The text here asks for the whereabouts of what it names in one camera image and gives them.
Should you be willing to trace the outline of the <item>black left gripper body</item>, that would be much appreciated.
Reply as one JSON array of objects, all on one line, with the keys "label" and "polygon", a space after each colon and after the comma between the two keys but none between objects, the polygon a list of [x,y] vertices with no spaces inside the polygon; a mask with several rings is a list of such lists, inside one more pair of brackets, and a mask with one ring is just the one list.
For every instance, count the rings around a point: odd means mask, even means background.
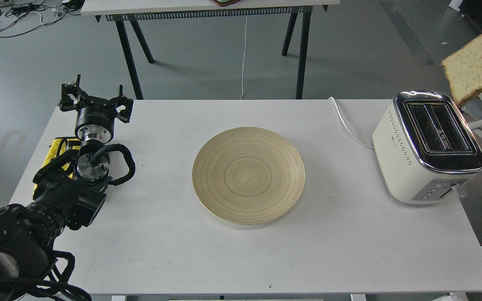
[{"label": "black left gripper body", "polygon": [[77,111],[75,136],[82,142],[88,140],[97,140],[99,142],[112,141],[116,118],[113,118],[106,108],[107,99],[90,98],[91,106]]}]

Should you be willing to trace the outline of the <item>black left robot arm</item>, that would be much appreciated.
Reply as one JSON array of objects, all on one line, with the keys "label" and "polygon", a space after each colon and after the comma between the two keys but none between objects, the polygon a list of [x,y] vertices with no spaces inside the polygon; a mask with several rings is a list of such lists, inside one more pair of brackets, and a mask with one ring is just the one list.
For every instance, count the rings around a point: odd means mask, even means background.
[{"label": "black left robot arm", "polygon": [[111,143],[114,122],[128,123],[133,100],[123,94],[103,99],[75,83],[62,84],[60,111],[76,111],[74,137],[59,144],[55,156],[33,177],[35,190],[27,206],[0,208],[0,301],[23,295],[56,301],[90,301],[69,284],[75,257],[57,251],[55,239],[65,230],[88,227],[105,203],[109,186],[126,183],[136,164],[125,145]]}]

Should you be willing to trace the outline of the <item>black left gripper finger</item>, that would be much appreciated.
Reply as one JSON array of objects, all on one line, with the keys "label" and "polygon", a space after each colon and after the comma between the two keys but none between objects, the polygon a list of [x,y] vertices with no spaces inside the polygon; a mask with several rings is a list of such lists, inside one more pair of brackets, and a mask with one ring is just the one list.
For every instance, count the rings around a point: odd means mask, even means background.
[{"label": "black left gripper finger", "polygon": [[79,111],[91,106],[90,96],[80,88],[81,75],[77,74],[74,82],[61,85],[60,111]]},{"label": "black left gripper finger", "polygon": [[133,99],[126,97],[123,93],[123,85],[118,87],[118,95],[106,101],[106,108],[109,114],[121,122],[129,123],[133,110]]}]

